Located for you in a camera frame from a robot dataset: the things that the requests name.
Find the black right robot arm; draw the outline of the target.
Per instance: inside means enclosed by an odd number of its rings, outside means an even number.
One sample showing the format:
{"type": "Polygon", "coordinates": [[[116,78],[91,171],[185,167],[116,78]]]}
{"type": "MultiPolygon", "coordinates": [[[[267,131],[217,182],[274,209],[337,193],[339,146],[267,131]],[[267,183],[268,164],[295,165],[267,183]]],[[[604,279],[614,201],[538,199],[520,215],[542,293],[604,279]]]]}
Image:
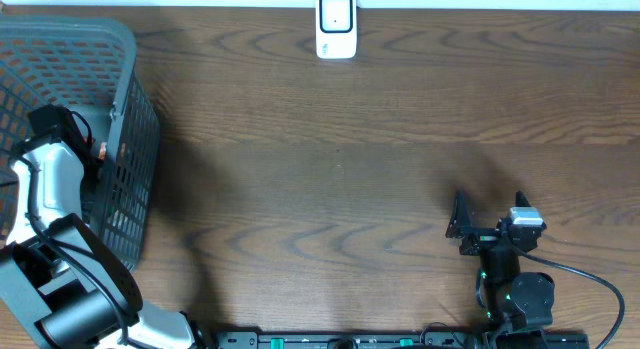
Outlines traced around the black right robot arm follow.
{"type": "Polygon", "coordinates": [[[519,262],[537,247],[545,229],[541,214],[521,191],[493,228],[475,226],[464,193],[456,192],[446,236],[460,241],[461,255],[480,258],[476,300],[490,321],[481,334],[484,347],[525,347],[540,341],[542,329],[553,322],[553,279],[544,273],[523,272],[519,262]]]}

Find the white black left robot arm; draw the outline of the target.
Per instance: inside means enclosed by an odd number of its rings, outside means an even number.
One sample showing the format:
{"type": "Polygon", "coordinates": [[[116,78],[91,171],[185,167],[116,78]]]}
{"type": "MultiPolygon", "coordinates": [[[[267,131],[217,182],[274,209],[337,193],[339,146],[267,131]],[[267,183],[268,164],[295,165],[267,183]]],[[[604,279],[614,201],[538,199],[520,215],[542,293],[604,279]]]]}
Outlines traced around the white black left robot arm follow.
{"type": "Polygon", "coordinates": [[[81,116],[46,105],[8,150],[16,219],[1,250],[1,299],[40,348],[204,348],[181,312],[143,300],[130,271],[82,219],[101,163],[81,116]]]}

